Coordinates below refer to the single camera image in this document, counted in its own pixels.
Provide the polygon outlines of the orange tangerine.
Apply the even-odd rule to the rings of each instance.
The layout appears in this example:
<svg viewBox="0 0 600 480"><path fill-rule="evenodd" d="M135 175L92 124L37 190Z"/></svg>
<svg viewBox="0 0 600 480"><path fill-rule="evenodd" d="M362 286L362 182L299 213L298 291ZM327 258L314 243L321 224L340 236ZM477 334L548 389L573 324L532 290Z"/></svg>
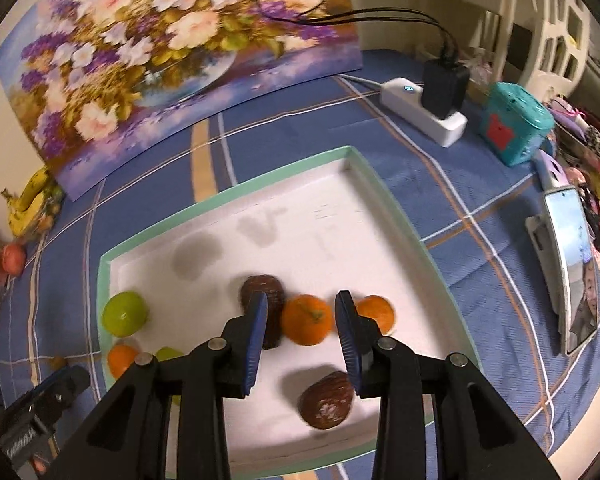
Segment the orange tangerine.
<svg viewBox="0 0 600 480"><path fill-rule="evenodd" d="M358 314L371 318L378 325L383 335L388 335L396 324L396 311L390 302L381 296L366 296L355 304Z"/></svg>
<svg viewBox="0 0 600 480"><path fill-rule="evenodd" d="M299 346L316 346L332 332L332 307L311 295L286 301L280 316L283 335Z"/></svg>
<svg viewBox="0 0 600 480"><path fill-rule="evenodd" d="M107 354L107 364L111 376L120 378L134 363L138 350L128 344L115 344Z"/></svg>

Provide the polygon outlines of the large green fruit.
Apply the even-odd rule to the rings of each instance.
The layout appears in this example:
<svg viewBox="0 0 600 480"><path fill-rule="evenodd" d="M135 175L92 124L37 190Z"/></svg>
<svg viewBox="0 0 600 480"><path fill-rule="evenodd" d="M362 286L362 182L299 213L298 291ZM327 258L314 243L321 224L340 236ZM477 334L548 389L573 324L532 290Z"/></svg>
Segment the large green fruit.
<svg viewBox="0 0 600 480"><path fill-rule="evenodd" d="M112 296L102 310L102 326L118 338L132 336L147 320L147 304L140 294L132 290Z"/></svg>

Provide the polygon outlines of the round dark brown date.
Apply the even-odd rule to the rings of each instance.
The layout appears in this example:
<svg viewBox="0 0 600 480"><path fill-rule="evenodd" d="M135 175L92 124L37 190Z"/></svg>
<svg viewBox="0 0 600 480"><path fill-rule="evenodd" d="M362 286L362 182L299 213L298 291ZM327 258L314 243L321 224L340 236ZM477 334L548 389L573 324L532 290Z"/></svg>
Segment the round dark brown date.
<svg viewBox="0 0 600 480"><path fill-rule="evenodd" d="M340 425L351 411L354 389L345 372L332 372L314 382L298 400L301 418L312 428L329 430Z"/></svg>

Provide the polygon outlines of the elongated dark brown date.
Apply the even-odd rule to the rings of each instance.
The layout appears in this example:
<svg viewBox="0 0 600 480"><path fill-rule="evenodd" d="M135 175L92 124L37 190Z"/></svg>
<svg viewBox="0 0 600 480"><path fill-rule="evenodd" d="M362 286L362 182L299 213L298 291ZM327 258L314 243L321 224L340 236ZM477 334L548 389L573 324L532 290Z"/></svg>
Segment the elongated dark brown date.
<svg viewBox="0 0 600 480"><path fill-rule="evenodd" d="M282 339L282 324L280 319L286 304L286 292L278 278L270 274L251 275L242 283L239 291L242 310L249 310L251 296L254 294L266 295L268 298L268 317L263 337L263 350L276 348Z"/></svg>

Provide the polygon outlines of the tan longan round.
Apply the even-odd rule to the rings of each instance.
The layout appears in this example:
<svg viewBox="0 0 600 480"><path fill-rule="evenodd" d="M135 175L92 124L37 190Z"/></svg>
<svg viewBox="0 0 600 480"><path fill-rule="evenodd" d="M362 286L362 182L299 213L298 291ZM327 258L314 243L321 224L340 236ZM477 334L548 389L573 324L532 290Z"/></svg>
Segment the tan longan round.
<svg viewBox="0 0 600 480"><path fill-rule="evenodd" d="M64 367L68 365L67 360L62 356L54 356L50 361L50 368L53 372L57 372L58 370L62 370Z"/></svg>

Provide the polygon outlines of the bag of small fruits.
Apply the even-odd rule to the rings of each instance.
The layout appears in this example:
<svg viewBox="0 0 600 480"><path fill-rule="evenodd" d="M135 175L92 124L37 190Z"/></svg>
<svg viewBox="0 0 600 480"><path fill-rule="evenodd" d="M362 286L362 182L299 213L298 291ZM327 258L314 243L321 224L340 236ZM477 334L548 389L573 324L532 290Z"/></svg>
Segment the bag of small fruits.
<svg viewBox="0 0 600 480"><path fill-rule="evenodd" d="M55 224L60 208L65 199L65 192L57 183L46 185L41 192L35 196L39 202L36 215L31 224L31 235L40 236L48 232Z"/></svg>

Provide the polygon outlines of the red apple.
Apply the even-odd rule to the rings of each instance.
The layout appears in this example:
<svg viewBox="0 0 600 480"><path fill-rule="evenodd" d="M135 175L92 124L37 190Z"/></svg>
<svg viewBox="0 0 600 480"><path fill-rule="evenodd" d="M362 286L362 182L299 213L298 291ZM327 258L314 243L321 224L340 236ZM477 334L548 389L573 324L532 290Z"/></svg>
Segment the red apple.
<svg viewBox="0 0 600 480"><path fill-rule="evenodd" d="M2 249L2 267L9 276L19 276L26 265L27 255L18 243L9 243Z"/></svg>

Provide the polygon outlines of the banana bunch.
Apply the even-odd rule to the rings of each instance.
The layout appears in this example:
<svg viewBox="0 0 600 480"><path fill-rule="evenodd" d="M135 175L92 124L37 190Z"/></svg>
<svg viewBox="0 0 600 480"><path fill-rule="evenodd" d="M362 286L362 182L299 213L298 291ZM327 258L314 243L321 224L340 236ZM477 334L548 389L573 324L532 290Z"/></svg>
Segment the banana bunch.
<svg viewBox="0 0 600 480"><path fill-rule="evenodd" d="M3 188L1 196L6 200L7 223L12 236L17 238L29 229L46 202L46 192L55 184L50 170L43 166L30 177L20 194L12 194Z"/></svg>

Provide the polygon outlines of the smartphone on stand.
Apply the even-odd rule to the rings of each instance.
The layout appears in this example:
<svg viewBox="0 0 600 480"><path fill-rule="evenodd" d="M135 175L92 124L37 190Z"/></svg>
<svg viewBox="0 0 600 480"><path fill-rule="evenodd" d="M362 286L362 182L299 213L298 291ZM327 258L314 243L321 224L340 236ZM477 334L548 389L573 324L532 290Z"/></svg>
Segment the smartphone on stand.
<svg viewBox="0 0 600 480"><path fill-rule="evenodd" d="M546 191L542 212L526 219L526 229L558 317L560 350L572 356L600 325L600 272L577 188Z"/></svg>

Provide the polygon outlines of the blue plaid tablecloth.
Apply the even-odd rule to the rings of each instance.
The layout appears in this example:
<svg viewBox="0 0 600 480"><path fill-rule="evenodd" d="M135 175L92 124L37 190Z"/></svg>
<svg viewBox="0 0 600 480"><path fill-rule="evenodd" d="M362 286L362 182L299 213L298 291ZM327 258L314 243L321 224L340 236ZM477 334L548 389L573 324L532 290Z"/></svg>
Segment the blue plaid tablecloth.
<svg viewBox="0 0 600 480"><path fill-rule="evenodd" d="M52 374L62 356L91 387L56 424L65 443L114 385L102 326L100 259L150 226L270 171L335 148L355 148L399 204L437 266L478 352L472 364L553 454L600 388L600 325L572 356L560 350L526 219L545 193L532 162L503 164L479 134L484 110L449 148L390 112L377 90L331 76L259 96L168 136L66 200L31 243L0 301L0 386L6 403Z"/></svg>

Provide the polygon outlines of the white tray teal rim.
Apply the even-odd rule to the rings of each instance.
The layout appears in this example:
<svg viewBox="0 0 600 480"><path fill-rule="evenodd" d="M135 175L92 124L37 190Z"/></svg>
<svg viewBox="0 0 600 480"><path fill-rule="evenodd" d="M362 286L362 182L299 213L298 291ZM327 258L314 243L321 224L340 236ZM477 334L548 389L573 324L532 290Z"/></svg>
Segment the white tray teal rim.
<svg viewBox="0 0 600 480"><path fill-rule="evenodd" d="M97 301L132 290L147 323L129 338L145 352L189 352L240 315L253 275L277 278L288 296L332 304L346 290L381 296L396 314L391 336L423 356L478 359L449 289L407 216L350 146L280 167L172 214L102 256ZM316 346L283 340L262 353L250 395L224 404L236 479L318 469L370 452L379 403L355 400L347 419L316 430L297 401L344 362L336 334Z"/></svg>

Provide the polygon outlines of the teal box red sticker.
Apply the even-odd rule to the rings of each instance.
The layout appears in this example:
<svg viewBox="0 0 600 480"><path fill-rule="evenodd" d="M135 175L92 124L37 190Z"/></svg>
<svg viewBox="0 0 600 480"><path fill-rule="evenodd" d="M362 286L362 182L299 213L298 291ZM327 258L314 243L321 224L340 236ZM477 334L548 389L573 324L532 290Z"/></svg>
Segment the teal box red sticker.
<svg viewBox="0 0 600 480"><path fill-rule="evenodd" d="M497 82L486 99L479 134L503 164L513 167L532 159L554 125L550 111L524 87Z"/></svg>

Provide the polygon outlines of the white power strip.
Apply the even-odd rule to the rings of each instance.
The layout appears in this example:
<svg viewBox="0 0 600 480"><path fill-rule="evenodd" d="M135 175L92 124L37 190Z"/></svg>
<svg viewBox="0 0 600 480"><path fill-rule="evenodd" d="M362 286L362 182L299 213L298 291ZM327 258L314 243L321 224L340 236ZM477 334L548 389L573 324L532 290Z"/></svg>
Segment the white power strip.
<svg viewBox="0 0 600 480"><path fill-rule="evenodd" d="M380 85L380 102L388 110L409 122L442 148L449 148L463 136L467 118L454 112L440 119L420 102L422 87L405 78L394 78Z"/></svg>

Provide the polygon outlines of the black power adapter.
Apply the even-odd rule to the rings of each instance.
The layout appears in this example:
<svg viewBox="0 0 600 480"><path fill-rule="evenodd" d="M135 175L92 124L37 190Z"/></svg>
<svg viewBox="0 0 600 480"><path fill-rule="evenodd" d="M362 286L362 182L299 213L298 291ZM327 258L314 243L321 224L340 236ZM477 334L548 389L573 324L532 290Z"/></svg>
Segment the black power adapter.
<svg viewBox="0 0 600 480"><path fill-rule="evenodd" d="M447 58L427 61L422 73L422 107L445 120L462 106L469 78L469 68L459 62Z"/></svg>

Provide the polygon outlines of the flower painting canvas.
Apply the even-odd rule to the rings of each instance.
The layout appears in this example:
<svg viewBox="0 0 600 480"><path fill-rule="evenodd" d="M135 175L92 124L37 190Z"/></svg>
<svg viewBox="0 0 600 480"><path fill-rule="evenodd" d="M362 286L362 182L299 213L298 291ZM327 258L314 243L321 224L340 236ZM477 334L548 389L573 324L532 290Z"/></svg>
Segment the flower painting canvas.
<svg viewBox="0 0 600 480"><path fill-rule="evenodd" d="M78 198L201 119L360 67L350 10L350 0L36 0L0 45L0 81Z"/></svg>

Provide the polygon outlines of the white shelf furniture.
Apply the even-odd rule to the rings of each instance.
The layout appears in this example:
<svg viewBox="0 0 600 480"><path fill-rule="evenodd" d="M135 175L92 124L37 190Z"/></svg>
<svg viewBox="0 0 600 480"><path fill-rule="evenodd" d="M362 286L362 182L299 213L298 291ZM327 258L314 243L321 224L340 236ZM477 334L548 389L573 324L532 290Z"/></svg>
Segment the white shelf furniture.
<svg viewBox="0 0 600 480"><path fill-rule="evenodd" d="M591 13L583 0L456 1L482 12L477 48L490 72L475 84L480 92L507 76L540 101L570 96L577 87L590 44Z"/></svg>

